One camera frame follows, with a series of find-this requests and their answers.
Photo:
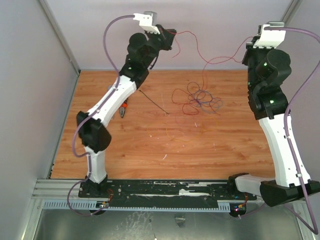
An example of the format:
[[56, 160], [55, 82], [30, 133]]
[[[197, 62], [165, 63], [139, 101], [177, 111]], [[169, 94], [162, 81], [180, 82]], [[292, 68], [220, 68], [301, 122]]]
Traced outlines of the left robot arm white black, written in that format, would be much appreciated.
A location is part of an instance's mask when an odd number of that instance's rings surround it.
[[86, 180], [91, 181], [90, 191], [96, 197], [103, 197], [108, 190], [104, 180], [106, 149], [112, 136], [107, 126], [121, 105], [142, 85], [149, 75], [149, 69], [156, 63], [160, 51], [170, 51], [175, 29], [156, 25], [157, 33], [145, 31], [135, 33], [129, 39], [127, 55], [122, 69], [107, 93], [87, 112], [76, 116], [76, 136], [84, 146], [88, 171]]

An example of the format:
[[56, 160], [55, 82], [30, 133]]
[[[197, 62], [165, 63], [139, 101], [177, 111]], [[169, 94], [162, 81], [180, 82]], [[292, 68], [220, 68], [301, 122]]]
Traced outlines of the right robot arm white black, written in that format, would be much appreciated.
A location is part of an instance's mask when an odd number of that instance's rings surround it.
[[259, 36], [254, 36], [246, 43], [242, 64], [247, 66], [248, 104], [267, 139], [275, 178], [238, 173], [228, 178], [226, 191], [232, 199], [249, 193], [274, 207], [302, 199], [302, 187], [309, 196], [319, 193], [320, 183], [312, 180], [304, 167], [291, 118], [284, 123], [288, 100], [281, 84], [292, 72], [290, 56], [277, 49], [280, 41], [263, 45], [259, 40]]

